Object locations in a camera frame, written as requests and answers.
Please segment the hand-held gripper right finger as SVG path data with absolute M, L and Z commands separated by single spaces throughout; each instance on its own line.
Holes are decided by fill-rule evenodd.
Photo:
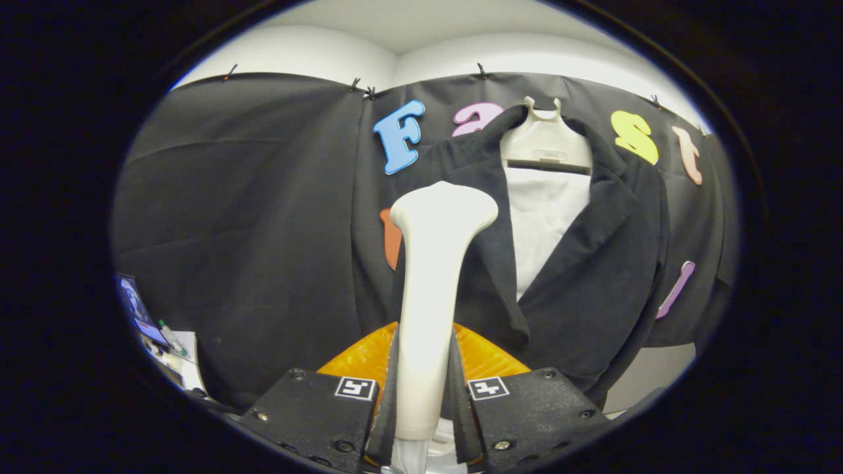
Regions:
M 466 327 L 450 345 L 450 420 L 468 471 L 512 471 L 565 455 L 609 418 L 556 368 L 527 368 Z

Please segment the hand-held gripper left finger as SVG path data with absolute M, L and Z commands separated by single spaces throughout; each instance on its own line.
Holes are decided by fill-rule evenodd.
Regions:
M 321 369 L 290 369 L 238 422 L 277 449 L 343 473 L 377 472 L 394 445 L 396 323 Z

